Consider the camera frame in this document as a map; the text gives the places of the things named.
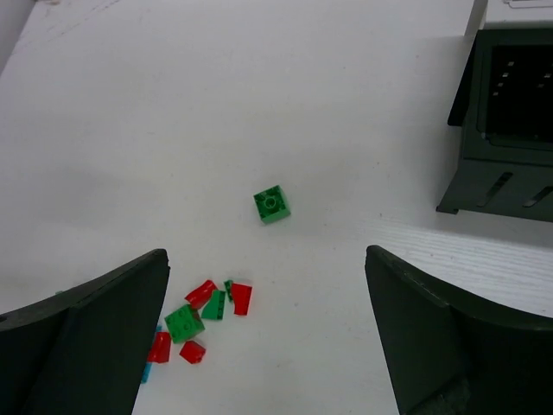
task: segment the white tabletop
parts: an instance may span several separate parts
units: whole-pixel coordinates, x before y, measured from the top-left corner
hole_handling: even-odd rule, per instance
[[[0,312],[155,247],[164,315],[205,278],[250,279],[250,315],[207,322],[200,365],[173,347],[138,415],[397,413],[372,244],[553,316],[553,225],[435,212],[471,6],[38,3],[0,79]],[[275,184],[292,215],[264,226],[252,195]]]

